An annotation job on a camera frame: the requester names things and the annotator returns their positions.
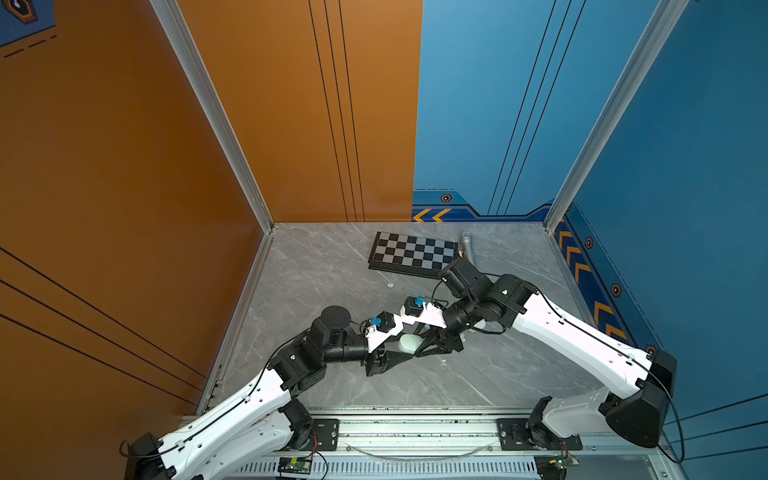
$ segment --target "chessboard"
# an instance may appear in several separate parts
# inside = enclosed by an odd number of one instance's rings
[[[456,242],[377,232],[368,259],[368,268],[438,278],[438,273],[457,257]]]

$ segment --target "metal bracket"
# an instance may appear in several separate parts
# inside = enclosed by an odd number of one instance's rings
[[[316,450],[333,452],[339,443],[338,419],[313,419],[312,432],[317,438]]]
[[[527,419],[496,419],[498,440],[502,444],[502,450],[506,452],[542,450],[534,444],[531,433],[525,428],[527,424]],[[560,441],[568,450],[577,451],[584,448],[578,435],[572,435]]]

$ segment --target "orange wall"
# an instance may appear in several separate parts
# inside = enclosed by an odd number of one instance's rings
[[[410,219],[421,0],[180,6],[275,221]]]
[[[167,353],[0,250],[0,476],[120,478],[194,412],[261,232],[149,2],[55,14],[0,56],[0,247]]]

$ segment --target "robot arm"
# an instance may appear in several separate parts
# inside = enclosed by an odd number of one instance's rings
[[[356,361],[367,376],[384,373],[409,359],[463,350],[461,333],[482,319],[541,340],[605,385],[570,399],[541,399],[527,427],[537,447],[559,449],[571,435],[611,430],[636,445],[658,444],[674,382],[672,356],[617,342],[516,276],[492,283],[459,258],[440,277],[458,298],[452,305],[408,297],[398,314],[381,312],[358,332],[346,309],[325,308],[239,392],[176,432],[161,439],[145,434],[131,444],[126,480],[217,480],[251,458],[286,446],[304,449],[312,419],[296,397],[324,378],[328,363]],[[416,322],[431,328],[413,354],[387,348],[404,324]]]

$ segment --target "orange chevron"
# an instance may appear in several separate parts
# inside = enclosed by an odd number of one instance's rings
[[[605,334],[608,336],[611,336],[612,333],[615,333],[616,335],[619,335],[623,339],[627,339],[627,336],[624,335],[624,332],[616,328],[615,326],[606,325],[605,326]]]
[[[588,272],[591,272],[592,269],[588,265],[584,265],[583,263],[576,263],[576,271],[574,272],[574,276],[576,277],[576,283],[578,283],[578,273],[580,270],[586,270]]]
[[[415,217],[413,217],[413,220],[416,220],[417,222],[424,223],[424,220],[422,220],[422,215],[429,212],[431,208],[425,208],[424,210],[420,211]]]
[[[440,217],[442,217],[443,215],[445,215],[445,214],[446,214],[446,213],[448,213],[449,211],[451,211],[451,209],[450,209],[450,208],[446,208],[445,210],[443,210],[443,211],[442,211],[442,212],[440,212],[439,214],[437,214],[437,215],[435,215],[434,217],[432,217],[432,219],[433,219],[435,222],[440,222],[440,223],[442,223],[442,218],[440,218]]]
[[[614,311],[611,310],[611,308],[608,305],[604,305],[600,302],[594,303],[594,322],[597,325],[600,325],[600,320],[598,320],[598,317],[600,316],[600,310],[604,312],[608,312],[611,315],[614,315]]]
[[[565,261],[568,264],[568,266],[571,266],[571,253],[581,253],[581,250],[579,250],[576,247],[568,247],[566,250],[568,252],[568,255],[566,256]]]
[[[565,230],[560,232],[560,250],[563,250],[563,237],[573,237],[573,234]]]

